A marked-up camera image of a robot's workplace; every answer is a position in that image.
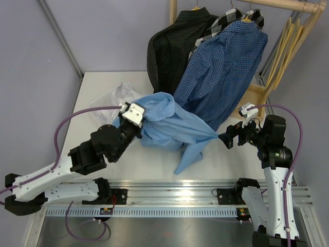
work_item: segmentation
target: cloth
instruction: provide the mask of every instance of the cloth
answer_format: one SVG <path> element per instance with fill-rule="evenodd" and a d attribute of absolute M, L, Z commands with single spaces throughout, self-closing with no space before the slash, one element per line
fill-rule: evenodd
<path fill-rule="evenodd" d="M 189 54 L 189 59 L 191 59 L 194 51 L 203 41 L 215 37 L 232 22 L 237 20 L 243 20 L 246 17 L 251 21 L 255 22 L 259 30 L 262 30 L 264 26 L 264 17 L 262 16 L 260 9 L 252 9 L 248 11 L 246 14 L 242 14 L 242 12 L 236 8 L 231 9 L 216 19 L 216 21 L 211 25 L 211 27 L 205 31 L 204 37 L 197 39 L 195 41 L 194 47 L 192 48 L 192 51 Z"/>
<path fill-rule="evenodd" d="M 183 110 L 170 94 L 156 93 L 135 102 L 146 108 L 140 140 L 143 146 L 168 151 L 177 151 L 184 146 L 175 174 L 201 160 L 201 151 L 211 140 L 218 139 L 215 131 L 199 117 Z M 119 126 L 118 119 L 113 125 Z"/>
<path fill-rule="evenodd" d="M 176 103 L 217 130 L 246 92 L 266 44 L 267 34 L 242 21 L 202 42 L 174 94 Z"/>
<path fill-rule="evenodd" d="M 217 17 L 206 8 L 182 11 L 174 24 L 151 37 L 147 71 L 155 93 L 174 94 L 195 41 L 204 35 Z"/>

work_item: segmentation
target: white plastic bag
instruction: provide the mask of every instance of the white plastic bag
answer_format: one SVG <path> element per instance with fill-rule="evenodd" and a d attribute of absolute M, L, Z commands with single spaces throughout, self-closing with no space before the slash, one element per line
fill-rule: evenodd
<path fill-rule="evenodd" d="M 91 102 L 90 107 L 116 106 L 125 102 L 131 103 L 141 97 L 144 97 L 144 95 L 136 92 L 130 82 L 125 82 L 95 99 Z M 99 126 L 112 124 L 118 114 L 119 110 L 101 110 L 92 112 L 92 115 Z"/>

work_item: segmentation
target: hanger hook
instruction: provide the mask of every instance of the hanger hook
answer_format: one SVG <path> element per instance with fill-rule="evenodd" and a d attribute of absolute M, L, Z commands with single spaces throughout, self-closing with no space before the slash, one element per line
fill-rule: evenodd
<path fill-rule="evenodd" d="M 300 18 L 300 17 L 302 17 L 302 15 L 303 15 L 305 9 L 306 9 L 306 1 L 304 1 L 304 9 L 303 9 L 301 15 L 298 14 L 296 18 Z"/>
<path fill-rule="evenodd" d="M 312 12 L 312 14 L 314 14 L 315 13 L 315 9 L 317 8 L 317 4 L 315 4 L 314 3 L 314 9 L 313 9 L 313 12 Z"/>

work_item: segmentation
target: wooden rack leg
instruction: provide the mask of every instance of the wooden rack leg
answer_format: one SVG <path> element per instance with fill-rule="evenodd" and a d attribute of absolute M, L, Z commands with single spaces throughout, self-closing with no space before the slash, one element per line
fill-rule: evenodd
<path fill-rule="evenodd" d="M 169 5 L 169 23 L 170 25 L 176 21 L 177 18 L 177 0 L 170 0 Z"/>

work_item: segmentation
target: clothing rack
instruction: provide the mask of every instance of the clothing rack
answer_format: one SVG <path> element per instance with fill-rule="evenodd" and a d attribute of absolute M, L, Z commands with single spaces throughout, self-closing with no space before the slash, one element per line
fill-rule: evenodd
<path fill-rule="evenodd" d="M 289 64 L 292 61 L 297 51 L 300 49 L 305 39 L 307 38 L 311 30 L 313 29 L 314 25 L 318 21 L 319 17 L 321 16 L 321 14 L 324 12 L 326 8 L 326 1 L 320 1 L 318 4 L 299 2 L 295 0 L 237 0 L 237 1 L 259 4 L 259 5 L 270 6 L 270 7 L 281 8 L 281 9 L 288 9 L 288 10 L 310 14 L 310 17 L 306 20 L 306 22 L 303 25 L 302 32 L 291 52 L 287 64 Z M 169 9 L 170 24 L 173 24 L 176 21 L 176 17 L 177 17 L 177 0 L 170 0 L 170 9 Z M 270 83 L 264 81 L 266 86 L 251 84 L 231 116 L 236 118 L 241 118 L 238 109 L 239 107 L 241 107 L 242 105 L 248 102 L 255 105 L 264 104 L 268 96 L 270 95 L 270 93 L 273 91 L 275 87 L 274 82 L 275 80 L 272 80 Z M 265 114 L 265 109 L 262 108 L 259 111 L 258 118 L 262 120 L 264 114 Z"/>

